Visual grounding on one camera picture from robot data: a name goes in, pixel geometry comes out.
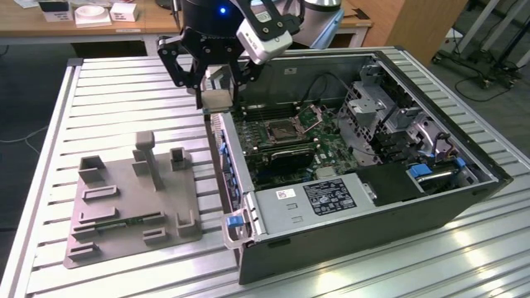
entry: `wheel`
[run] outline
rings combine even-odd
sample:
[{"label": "wheel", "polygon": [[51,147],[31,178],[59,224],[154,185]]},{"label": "wheel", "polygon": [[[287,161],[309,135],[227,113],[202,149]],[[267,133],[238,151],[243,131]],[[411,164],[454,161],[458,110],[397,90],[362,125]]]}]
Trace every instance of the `wheel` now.
[{"label": "wheel", "polygon": [[433,64],[438,64],[442,61],[442,57],[439,55],[435,55],[431,59]]},{"label": "wheel", "polygon": [[490,86],[492,86],[492,81],[484,79],[481,82],[481,88],[488,89],[488,88],[490,88]]}]

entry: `power supply label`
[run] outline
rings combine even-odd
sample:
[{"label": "power supply label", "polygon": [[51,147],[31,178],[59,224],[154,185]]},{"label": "power supply label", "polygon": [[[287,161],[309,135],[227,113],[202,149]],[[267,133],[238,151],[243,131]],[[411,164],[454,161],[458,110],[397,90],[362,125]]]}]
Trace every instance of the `power supply label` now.
[{"label": "power supply label", "polygon": [[342,179],[306,185],[305,191],[317,215],[331,214],[357,207]]}]

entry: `motherboard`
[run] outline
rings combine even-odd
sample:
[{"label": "motherboard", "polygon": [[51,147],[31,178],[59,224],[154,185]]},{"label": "motherboard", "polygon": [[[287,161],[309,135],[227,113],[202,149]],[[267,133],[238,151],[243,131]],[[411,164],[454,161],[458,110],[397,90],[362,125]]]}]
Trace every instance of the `motherboard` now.
[{"label": "motherboard", "polygon": [[337,126],[337,113],[309,104],[289,111],[234,112],[239,141],[257,190],[337,176],[357,168]]}]

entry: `wooden cabinet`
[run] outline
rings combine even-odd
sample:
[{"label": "wooden cabinet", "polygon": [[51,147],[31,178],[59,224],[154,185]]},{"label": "wooden cabinet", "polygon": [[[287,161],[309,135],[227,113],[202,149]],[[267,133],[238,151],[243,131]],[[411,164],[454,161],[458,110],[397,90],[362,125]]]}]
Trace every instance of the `wooden cabinet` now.
[{"label": "wooden cabinet", "polygon": [[350,0],[374,22],[363,47],[401,45],[427,65],[467,0]]}]

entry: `floor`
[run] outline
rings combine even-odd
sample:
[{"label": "floor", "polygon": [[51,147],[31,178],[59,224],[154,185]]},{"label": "floor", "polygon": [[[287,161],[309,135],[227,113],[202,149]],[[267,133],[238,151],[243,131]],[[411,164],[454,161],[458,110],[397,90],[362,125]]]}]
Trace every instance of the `floor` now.
[{"label": "floor", "polygon": [[[457,28],[465,32],[481,13],[463,12],[457,21]],[[481,40],[498,17],[490,16],[486,25],[477,34]],[[510,26],[508,33],[497,42],[492,51],[498,55],[502,46],[516,35],[518,28]],[[525,37],[510,61],[518,61],[530,48],[530,34]],[[75,57],[71,45],[34,45],[11,46],[10,52],[0,57],[0,140],[24,137],[30,132],[47,125],[63,80],[67,60]],[[474,73],[450,60],[431,65],[430,70],[443,83],[454,88],[454,84]],[[492,123],[508,137],[521,151],[530,155],[530,121],[521,119],[530,117],[530,66],[524,69],[525,79],[513,90],[489,102],[466,100],[481,116]],[[467,96],[485,99],[504,88],[496,87],[482,90],[471,82],[462,84],[462,91]],[[40,149],[46,132],[40,132],[30,139],[32,145]],[[38,155],[23,143],[0,144],[0,276],[8,259],[15,232],[30,189]]]}]

